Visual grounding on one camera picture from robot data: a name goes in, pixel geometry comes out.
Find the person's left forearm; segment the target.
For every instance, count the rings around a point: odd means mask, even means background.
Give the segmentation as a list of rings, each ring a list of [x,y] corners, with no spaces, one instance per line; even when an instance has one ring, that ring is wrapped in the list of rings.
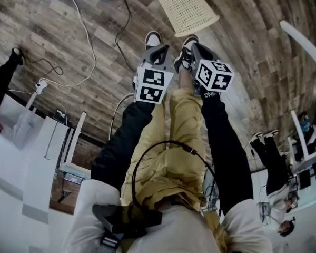
[[[135,147],[143,129],[152,119],[154,108],[153,103],[133,102],[125,109],[121,127],[92,163],[92,180],[121,190]]]

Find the person's left shoe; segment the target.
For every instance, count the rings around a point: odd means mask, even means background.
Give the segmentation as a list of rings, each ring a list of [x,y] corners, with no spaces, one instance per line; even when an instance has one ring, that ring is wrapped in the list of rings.
[[[162,38],[157,31],[150,31],[145,38],[145,49],[149,50],[162,44]]]

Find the person's white shirt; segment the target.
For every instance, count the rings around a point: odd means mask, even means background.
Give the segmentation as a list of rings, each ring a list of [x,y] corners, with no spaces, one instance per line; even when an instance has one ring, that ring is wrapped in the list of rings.
[[[71,229],[63,253],[96,253],[104,226],[92,207],[120,204],[119,191],[98,180],[84,181],[80,187]],[[252,199],[244,200],[225,215],[222,222],[231,242],[228,252],[273,253],[259,212]],[[136,239],[127,253],[220,253],[202,215],[184,206],[171,206],[163,212],[162,223],[149,228]]]

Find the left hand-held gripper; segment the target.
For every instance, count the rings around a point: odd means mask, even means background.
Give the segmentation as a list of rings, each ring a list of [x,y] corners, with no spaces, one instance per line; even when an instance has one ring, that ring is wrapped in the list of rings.
[[[161,104],[170,85],[174,73],[171,69],[172,52],[169,45],[164,45],[161,51],[161,58],[151,58],[151,55],[158,50],[158,47],[151,47],[146,50],[137,67],[135,83],[135,101],[153,104]]]

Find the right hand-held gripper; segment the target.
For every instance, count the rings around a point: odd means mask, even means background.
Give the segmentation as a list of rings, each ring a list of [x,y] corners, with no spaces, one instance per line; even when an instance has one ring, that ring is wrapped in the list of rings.
[[[218,62],[219,56],[200,43],[192,44],[191,54],[195,79],[200,86],[210,92],[227,92],[235,76],[231,66]]]

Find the white desk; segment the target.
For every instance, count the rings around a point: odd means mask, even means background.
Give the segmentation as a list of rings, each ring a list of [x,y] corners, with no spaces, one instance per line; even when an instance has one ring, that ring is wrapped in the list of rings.
[[[6,95],[0,106],[0,253],[61,253],[73,217],[50,208],[67,127],[30,112],[24,139],[13,128],[25,107]]]

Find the person's right forearm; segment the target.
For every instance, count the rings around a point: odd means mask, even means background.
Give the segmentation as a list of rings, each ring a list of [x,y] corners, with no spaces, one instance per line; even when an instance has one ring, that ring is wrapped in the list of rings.
[[[238,203],[253,199],[251,172],[246,153],[229,123],[218,92],[200,88],[201,108],[208,130],[209,146],[224,215]]]

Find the black waist pouch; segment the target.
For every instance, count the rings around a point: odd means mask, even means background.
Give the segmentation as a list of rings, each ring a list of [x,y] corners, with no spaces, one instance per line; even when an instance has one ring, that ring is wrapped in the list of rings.
[[[112,233],[123,234],[125,238],[139,238],[146,235],[147,228],[162,223],[162,213],[137,206],[117,207],[114,214]]]

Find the person's right shoe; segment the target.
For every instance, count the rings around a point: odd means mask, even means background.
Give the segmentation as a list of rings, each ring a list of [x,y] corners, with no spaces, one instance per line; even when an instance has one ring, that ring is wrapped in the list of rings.
[[[176,73],[179,73],[180,67],[183,67],[184,69],[188,71],[192,71],[192,52],[191,47],[194,43],[198,43],[199,39],[196,35],[192,34],[190,35],[182,45],[182,49],[179,53],[179,56],[174,61],[174,68]]]

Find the person's khaki trousers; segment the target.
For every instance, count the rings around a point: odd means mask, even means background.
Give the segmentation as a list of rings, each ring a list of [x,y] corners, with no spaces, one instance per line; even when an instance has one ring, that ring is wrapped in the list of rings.
[[[186,144],[204,157],[201,99],[195,96],[186,70],[182,70],[181,78],[182,84],[172,92],[169,102],[170,140]],[[122,186],[122,202],[126,205],[132,202],[131,181],[138,164],[135,187],[139,203],[158,208],[171,201],[188,211],[199,212],[206,203],[202,187],[205,165],[176,144],[164,144],[164,140],[165,104],[161,103],[155,106],[152,120],[142,131],[132,155]]]

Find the person's shoe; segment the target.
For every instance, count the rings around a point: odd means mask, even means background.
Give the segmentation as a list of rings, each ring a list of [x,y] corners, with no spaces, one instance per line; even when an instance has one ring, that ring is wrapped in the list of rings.
[[[182,49],[179,53],[179,56],[174,61],[174,68],[176,73],[179,73],[180,67],[183,67],[184,69],[188,71],[192,71],[192,52],[191,47],[194,43],[198,43],[199,39],[196,35],[192,34],[190,35],[182,45]]]
[[[162,38],[157,31],[150,31],[145,38],[145,49],[149,50],[162,44]]]

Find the cream plastic laundry basket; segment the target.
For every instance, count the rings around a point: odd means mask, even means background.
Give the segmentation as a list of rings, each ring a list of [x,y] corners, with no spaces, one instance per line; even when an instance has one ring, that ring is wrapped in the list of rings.
[[[175,37],[194,34],[219,20],[205,0],[158,0],[165,11]]]

